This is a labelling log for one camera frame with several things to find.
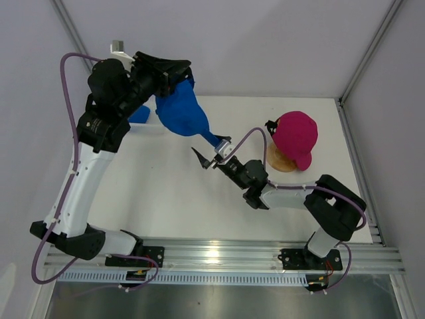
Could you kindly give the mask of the blue cap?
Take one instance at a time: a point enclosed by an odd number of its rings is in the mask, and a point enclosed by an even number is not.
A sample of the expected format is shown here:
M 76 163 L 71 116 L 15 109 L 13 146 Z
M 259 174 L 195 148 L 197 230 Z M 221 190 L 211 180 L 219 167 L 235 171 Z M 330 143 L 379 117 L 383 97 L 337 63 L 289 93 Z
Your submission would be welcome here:
M 183 137 L 202 136 L 214 148 L 220 139 L 210 130 L 209 119 L 197 101 L 193 78 L 178 83 L 167 97 L 155 97 L 156 114 L 171 132 Z
M 146 124 L 149 120 L 151 110 L 147 106 L 141 106 L 128 119 L 129 123 Z

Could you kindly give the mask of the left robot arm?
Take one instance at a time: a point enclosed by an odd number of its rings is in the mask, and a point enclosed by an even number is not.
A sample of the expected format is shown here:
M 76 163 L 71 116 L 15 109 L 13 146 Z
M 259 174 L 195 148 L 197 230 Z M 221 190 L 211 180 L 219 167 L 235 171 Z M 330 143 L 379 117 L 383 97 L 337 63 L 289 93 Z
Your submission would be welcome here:
M 72 124 L 70 172 L 52 212 L 32 223 L 32 235 L 83 260 L 102 253 L 120 255 L 129 266 L 143 260 L 138 237 L 89 225 L 89 210 L 106 169 L 130 130 L 129 117 L 152 96 L 170 96 L 178 83 L 192 75 L 190 65 L 189 60 L 137 52 L 129 57 L 114 54 L 93 66 L 85 111 Z

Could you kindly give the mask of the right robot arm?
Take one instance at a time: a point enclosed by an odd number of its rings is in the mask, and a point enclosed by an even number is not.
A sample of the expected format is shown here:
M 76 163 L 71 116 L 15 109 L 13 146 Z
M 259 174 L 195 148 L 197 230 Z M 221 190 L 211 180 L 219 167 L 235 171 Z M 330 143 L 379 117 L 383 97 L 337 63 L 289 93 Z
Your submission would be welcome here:
M 308 211 L 319 225 L 301 253 L 310 269 L 320 267 L 336 245 L 350 241 L 366 225 L 366 203 L 333 176 L 325 174 L 307 184 L 279 184 L 269 180 L 265 161 L 252 159 L 243 164 L 234 155 L 236 150 L 223 137 L 212 160 L 196 149 L 193 152 L 203 169 L 219 169 L 244 190 L 243 198 L 251 208 Z

